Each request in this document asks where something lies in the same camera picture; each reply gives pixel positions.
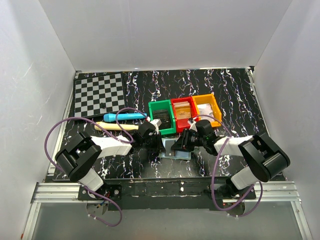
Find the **green plastic bin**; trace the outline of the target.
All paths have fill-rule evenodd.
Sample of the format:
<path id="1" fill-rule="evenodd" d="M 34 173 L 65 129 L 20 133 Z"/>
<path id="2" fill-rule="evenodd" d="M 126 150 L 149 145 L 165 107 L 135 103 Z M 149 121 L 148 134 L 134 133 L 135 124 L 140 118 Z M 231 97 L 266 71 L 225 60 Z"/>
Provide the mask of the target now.
<path id="1" fill-rule="evenodd" d="M 159 132 L 164 135 L 176 134 L 176 120 L 169 99 L 148 103 L 151 120 L 160 120 Z"/>

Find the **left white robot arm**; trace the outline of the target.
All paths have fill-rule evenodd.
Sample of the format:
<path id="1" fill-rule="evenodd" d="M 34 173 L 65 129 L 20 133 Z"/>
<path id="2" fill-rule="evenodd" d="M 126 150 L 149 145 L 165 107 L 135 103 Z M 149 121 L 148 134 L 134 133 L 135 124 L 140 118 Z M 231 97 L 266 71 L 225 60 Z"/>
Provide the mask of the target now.
<path id="1" fill-rule="evenodd" d="M 80 132 L 55 155 L 56 163 L 71 182 L 79 182 L 100 195 L 111 193 L 110 187 L 93 169 L 97 159 L 127 156 L 141 149 L 157 155 L 166 151 L 161 133 L 150 122 L 144 122 L 138 129 L 128 133 L 133 139 L 131 143 L 128 143 L 128 136 L 93 137 L 86 132 Z"/>

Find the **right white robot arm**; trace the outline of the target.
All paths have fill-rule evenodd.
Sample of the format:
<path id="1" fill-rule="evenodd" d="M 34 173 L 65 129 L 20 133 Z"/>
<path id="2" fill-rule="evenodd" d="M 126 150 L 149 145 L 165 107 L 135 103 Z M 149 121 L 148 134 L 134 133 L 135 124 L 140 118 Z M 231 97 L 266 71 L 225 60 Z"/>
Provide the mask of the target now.
<path id="1" fill-rule="evenodd" d="M 207 119 L 199 120 L 191 128 L 183 130 L 172 145 L 174 151 L 192 152 L 203 147 L 213 156 L 231 155 L 243 157 L 247 167 L 229 177 L 214 192 L 228 197 L 242 195 L 249 186 L 260 181 L 267 183 L 290 166 L 288 155 L 266 132 L 246 137 L 217 136 Z"/>

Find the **green card holder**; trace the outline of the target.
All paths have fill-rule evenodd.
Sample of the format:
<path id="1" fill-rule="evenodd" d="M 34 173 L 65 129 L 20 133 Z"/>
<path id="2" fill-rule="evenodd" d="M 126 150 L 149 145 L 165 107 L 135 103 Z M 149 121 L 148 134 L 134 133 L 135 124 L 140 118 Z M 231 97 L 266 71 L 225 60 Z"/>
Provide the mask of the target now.
<path id="1" fill-rule="evenodd" d="M 162 138 L 165 148 L 164 152 L 160 152 L 158 157 L 161 159 L 173 159 L 188 161 L 191 159 L 191 153 L 186 151 L 172 150 L 171 147 L 177 141 L 177 138 Z"/>

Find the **yellow plastic bin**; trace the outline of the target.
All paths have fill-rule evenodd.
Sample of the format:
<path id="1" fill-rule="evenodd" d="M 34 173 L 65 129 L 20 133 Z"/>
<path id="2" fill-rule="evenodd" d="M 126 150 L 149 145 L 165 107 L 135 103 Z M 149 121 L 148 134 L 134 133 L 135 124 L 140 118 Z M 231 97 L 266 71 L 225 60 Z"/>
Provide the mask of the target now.
<path id="1" fill-rule="evenodd" d="M 195 105 L 196 115 L 206 115 L 203 117 L 196 117 L 195 120 L 197 122 L 200 120 L 209 120 L 213 128 L 221 126 L 220 122 L 222 121 L 222 113 L 217 104 L 216 98 L 212 93 L 195 95 L 192 96 L 192 99 Z"/>

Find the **red plastic bin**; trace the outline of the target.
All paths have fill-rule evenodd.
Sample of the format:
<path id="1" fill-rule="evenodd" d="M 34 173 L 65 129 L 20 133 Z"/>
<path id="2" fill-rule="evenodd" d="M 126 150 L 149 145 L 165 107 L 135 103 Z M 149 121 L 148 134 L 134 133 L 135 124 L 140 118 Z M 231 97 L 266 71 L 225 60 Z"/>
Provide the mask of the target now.
<path id="1" fill-rule="evenodd" d="M 190 128 L 189 119 L 197 115 L 196 106 L 191 96 L 170 100 L 175 119 L 176 132 L 181 133 Z"/>

